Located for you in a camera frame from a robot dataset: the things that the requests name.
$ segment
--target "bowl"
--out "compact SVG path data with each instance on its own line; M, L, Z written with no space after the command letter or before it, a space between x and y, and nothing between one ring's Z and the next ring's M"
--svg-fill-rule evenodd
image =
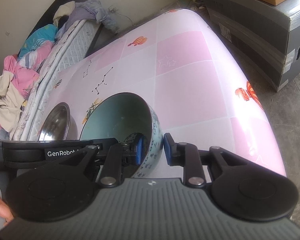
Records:
M76 130L69 106L67 103L62 102L57 104L48 114L40 129L38 141L76 139Z
M132 142L137 133L145 136L143 159L140 166L126 167L124 176L143 178L159 162L163 137L157 115L140 96L125 92L104 100L86 121L80 140L116 138Z

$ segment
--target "pile of clothes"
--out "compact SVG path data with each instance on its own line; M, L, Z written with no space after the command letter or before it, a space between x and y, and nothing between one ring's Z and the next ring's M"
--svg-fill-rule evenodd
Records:
M50 54L55 41L78 20L102 22L106 28L116 32L119 27L101 7L99 0L74 1L61 5L53 17L53 25L48 24L31 34L21 47L19 55L4 59L0 76L0 139L11 140L18 121L25 109L29 94L39 78L45 59Z

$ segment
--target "gray floor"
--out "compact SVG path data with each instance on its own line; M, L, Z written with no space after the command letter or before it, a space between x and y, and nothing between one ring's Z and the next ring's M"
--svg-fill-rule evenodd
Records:
M292 219L300 226L300 74L278 93L253 67L230 50L255 90L277 139L287 177L298 187Z

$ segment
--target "headboard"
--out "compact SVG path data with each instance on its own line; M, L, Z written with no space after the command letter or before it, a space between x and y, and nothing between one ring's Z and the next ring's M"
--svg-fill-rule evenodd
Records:
M75 2L84 2L86 0L55 0L50 7L46 10L46 12L42 15L40 20L37 22L33 30L30 32L28 37L34 33L36 30L40 29L41 27L44 27L47 24L53 24L53 16L58 10L60 5L63 5L67 2L75 1Z

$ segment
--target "white quilted mattress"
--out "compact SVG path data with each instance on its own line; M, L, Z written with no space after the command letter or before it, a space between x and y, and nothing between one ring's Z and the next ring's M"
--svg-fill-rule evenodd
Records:
M24 129L21 135L20 140L37 140L38 132L41 128L42 124L42 114L45 106L50 97L50 93L56 84L56 79L60 71L71 67L72 65L81 61L92 40L95 36L100 24L97 24L95 21L85 21L85 23L81 26L80 24L76 28L81 28L74 38L70 41L67 40L68 43L67 49L64 51L63 55L60 57L56 57L56 60L60 58L59 62L54 62L55 69L53 74L44 88L44 92L42 94L40 103L38 108L33 108L31 111L35 112L34 118L29 119L27 122L31 122L30 130Z

